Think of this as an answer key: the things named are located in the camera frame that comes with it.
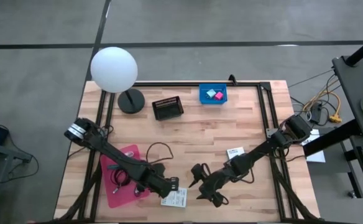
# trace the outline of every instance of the black basket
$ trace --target black basket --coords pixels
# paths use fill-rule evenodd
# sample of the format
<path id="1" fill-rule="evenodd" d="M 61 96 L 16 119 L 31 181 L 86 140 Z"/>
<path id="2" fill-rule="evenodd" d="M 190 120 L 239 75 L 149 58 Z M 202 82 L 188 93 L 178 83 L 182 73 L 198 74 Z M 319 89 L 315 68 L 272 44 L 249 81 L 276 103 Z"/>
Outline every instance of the black basket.
<path id="1" fill-rule="evenodd" d="M 184 113 L 182 103 L 178 96 L 152 102 L 155 119 L 163 121 L 180 116 Z"/>

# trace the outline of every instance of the gray carpet floor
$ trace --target gray carpet floor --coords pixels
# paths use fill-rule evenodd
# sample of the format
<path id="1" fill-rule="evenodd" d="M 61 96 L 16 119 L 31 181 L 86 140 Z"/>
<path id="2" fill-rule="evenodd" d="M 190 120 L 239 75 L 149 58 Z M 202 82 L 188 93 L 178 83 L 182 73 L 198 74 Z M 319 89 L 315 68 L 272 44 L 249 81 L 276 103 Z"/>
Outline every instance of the gray carpet floor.
<path id="1" fill-rule="evenodd" d="M 0 0 L 0 45 L 93 44 L 104 2 Z M 360 47 L 353 41 L 360 40 L 363 0 L 112 0 L 101 42 L 250 42 L 126 49 L 137 60 L 139 80 L 225 80 L 234 74 L 293 84 L 329 70 L 334 57 L 353 53 Z M 283 41 L 302 45 L 277 46 Z M 76 118 L 91 54 L 90 48 L 0 49 L 0 124 L 40 165 L 37 175 L 0 186 L 0 223 L 52 218 L 70 145 L 63 132 Z M 307 101 L 330 75 L 294 86 L 290 94 Z M 341 88 L 336 92 L 343 121 L 349 121 L 346 97 Z M 16 174 L 35 169 L 31 163 Z M 363 223 L 363 198 L 346 197 L 347 174 L 311 178 L 321 217 Z"/>

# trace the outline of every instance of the white globe lamp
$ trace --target white globe lamp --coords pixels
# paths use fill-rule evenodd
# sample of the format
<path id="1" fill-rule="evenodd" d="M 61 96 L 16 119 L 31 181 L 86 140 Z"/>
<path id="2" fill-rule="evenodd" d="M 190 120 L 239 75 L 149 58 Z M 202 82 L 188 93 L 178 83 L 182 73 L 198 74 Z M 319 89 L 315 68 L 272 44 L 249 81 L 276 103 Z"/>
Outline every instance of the white globe lamp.
<path id="1" fill-rule="evenodd" d="M 118 97 L 122 112 L 134 114 L 143 109 L 143 94 L 131 89 L 137 79 L 137 64 L 129 52 L 119 47 L 100 50 L 92 59 L 90 72 L 93 81 L 104 91 L 122 92 Z"/>

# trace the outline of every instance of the pink cube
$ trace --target pink cube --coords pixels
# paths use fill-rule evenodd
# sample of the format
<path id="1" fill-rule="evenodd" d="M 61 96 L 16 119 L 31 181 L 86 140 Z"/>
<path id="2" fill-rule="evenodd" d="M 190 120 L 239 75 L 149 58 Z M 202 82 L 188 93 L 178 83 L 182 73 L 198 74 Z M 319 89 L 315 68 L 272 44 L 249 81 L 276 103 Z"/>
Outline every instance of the pink cube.
<path id="1" fill-rule="evenodd" d="M 215 99 L 215 100 L 221 100 L 221 99 L 223 99 L 223 93 L 218 92 L 218 93 L 214 96 L 214 99 Z"/>

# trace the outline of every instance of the blue bin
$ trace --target blue bin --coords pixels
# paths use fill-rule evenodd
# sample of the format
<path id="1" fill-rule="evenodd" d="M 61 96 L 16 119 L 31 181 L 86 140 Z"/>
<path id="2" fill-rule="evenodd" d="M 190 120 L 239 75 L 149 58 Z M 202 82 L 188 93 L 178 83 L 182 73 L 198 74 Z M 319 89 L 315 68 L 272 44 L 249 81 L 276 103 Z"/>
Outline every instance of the blue bin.
<path id="1" fill-rule="evenodd" d="M 206 92 L 214 90 L 215 92 L 223 93 L 221 100 L 215 100 L 214 97 L 206 97 Z M 200 84 L 200 101 L 202 104 L 223 104 L 227 101 L 227 86 L 226 84 Z"/>

